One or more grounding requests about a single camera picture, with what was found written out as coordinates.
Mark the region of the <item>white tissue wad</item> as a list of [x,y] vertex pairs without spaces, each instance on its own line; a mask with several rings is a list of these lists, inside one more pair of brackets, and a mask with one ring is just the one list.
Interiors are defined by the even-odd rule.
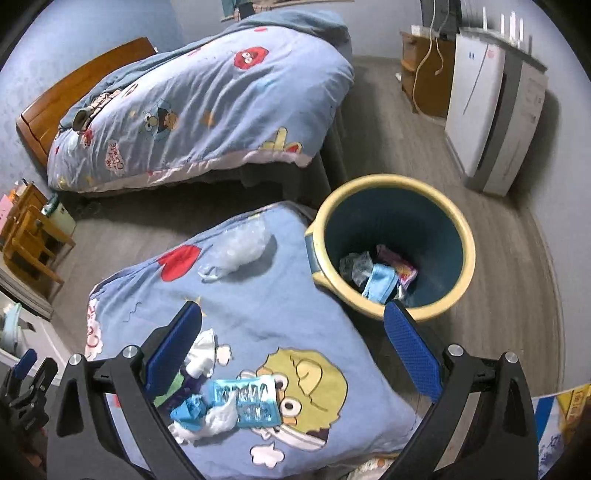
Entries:
[[216,363],[216,336],[214,330],[201,331],[189,348],[184,361],[186,374],[192,379],[211,378]]

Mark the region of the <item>light blue face mask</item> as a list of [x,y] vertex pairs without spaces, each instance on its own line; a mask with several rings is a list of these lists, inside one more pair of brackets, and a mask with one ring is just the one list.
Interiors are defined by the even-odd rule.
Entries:
[[362,296],[372,302],[386,304],[398,282],[399,275],[393,267],[376,264],[363,288]]

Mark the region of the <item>blue blister pill pack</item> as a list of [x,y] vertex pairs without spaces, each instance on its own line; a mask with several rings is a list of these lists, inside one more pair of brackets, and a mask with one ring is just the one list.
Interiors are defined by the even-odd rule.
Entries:
[[233,380],[212,380],[208,386],[211,406],[221,406],[235,400],[240,429],[260,429],[280,426],[280,407],[273,376],[246,376]]

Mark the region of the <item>clear plastic bag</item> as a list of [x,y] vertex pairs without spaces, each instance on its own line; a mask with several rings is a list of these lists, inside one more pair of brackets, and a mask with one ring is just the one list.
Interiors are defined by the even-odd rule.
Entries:
[[262,217],[224,231],[202,257],[197,273],[202,282],[217,281],[262,257],[270,230]]

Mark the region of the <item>pink snack wrapper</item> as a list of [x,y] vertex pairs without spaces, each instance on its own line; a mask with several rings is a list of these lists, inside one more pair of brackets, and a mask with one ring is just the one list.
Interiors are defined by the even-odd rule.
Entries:
[[377,257],[381,263],[394,268],[394,271],[396,271],[399,277],[401,287],[405,290],[410,287],[418,276],[418,270],[412,264],[408,263],[384,244],[377,246]]

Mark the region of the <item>yellow teal trash bin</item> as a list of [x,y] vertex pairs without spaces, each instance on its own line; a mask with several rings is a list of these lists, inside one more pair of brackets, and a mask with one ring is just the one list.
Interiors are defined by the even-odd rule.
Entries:
[[454,307],[476,267],[474,236],[461,210],[431,185],[401,175],[346,182],[322,202],[304,242],[315,285],[375,320],[385,307],[342,278],[339,260],[346,255],[384,245],[417,268],[404,304],[418,322]]

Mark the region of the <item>near bed cartoon blue cover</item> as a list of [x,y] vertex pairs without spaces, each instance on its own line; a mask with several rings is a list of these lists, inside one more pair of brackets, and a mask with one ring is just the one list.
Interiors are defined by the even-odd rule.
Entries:
[[[266,224],[262,257],[222,279],[202,276],[222,235]],[[402,450],[420,417],[389,385],[342,305],[315,287],[304,233],[290,202],[235,216],[176,248],[108,277],[91,291],[86,355],[103,359],[141,344],[187,301],[216,340],[215,380],[276,379],[281,422],[238,429],[183,452],[208,479],[325,478]]]

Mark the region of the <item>wooden side table left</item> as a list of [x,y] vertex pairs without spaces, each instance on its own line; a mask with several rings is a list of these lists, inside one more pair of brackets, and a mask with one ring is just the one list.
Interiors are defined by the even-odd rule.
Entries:
[[64,253],[64,247],[72,249],[75,242],[42,214],[48,199],[33,183],[16,193],[2,230],[2,258],[18,280],[49,300],[52,290],[64,284],[54,270],[56,258]]

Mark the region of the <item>small white green bin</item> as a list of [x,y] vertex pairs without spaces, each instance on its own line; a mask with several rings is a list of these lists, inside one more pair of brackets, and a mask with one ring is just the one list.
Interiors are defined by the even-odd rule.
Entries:
[[76,221],[61,203],[57,194],[53,194],[48,202],[42,207],[41,213],[65,235],[72,236]]

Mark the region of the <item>wooden headboard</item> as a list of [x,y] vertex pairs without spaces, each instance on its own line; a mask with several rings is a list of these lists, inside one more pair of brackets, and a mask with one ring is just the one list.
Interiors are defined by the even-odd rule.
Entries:
[[59,121],[71,106],[106,75],[155,53],[147,37],[134,39],[85,63],[32,102],[16,119],[16,128],[36,164],[46,170]]

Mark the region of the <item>white air purifier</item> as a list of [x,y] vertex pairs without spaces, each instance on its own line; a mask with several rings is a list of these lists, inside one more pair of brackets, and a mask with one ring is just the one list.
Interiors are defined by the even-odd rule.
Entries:
[[547,67],[490,30],[456,37],[446,141],[465,185],[504,197],[535,135],[548,86]]

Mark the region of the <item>large bed cartoon duvet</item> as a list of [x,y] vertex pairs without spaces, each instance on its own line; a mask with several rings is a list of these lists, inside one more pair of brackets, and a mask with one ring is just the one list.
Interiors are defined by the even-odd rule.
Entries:
[[353,86],[351,51],[338,14],[273,10],[122,66],[60,120],[48,184],[92,194],[307,167]]

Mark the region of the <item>wooden nightstand right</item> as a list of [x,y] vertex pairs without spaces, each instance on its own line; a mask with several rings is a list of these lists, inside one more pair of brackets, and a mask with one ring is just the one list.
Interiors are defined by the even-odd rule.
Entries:
[[402,90],[413,112],[446,119],[455,65],[456,43],[402,32]]

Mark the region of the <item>white router with antennas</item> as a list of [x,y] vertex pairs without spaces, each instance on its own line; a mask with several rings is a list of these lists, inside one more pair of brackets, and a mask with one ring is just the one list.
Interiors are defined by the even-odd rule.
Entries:
[[509,14],[501,12],[494,15],[492,8],[487,6],[481,8],[481,13],[482,30],[485,33],[514,47],[520,49],[526,47],[525,19],[522,16],[519,16],[515,11],[511,11]]

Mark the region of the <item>black monitor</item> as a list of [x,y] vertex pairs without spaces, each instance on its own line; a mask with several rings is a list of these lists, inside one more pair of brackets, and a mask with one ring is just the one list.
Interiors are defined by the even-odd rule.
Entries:
[[454,40],[462,26],[460,0],[421,0],[423,24],[433,26],[443,39]]

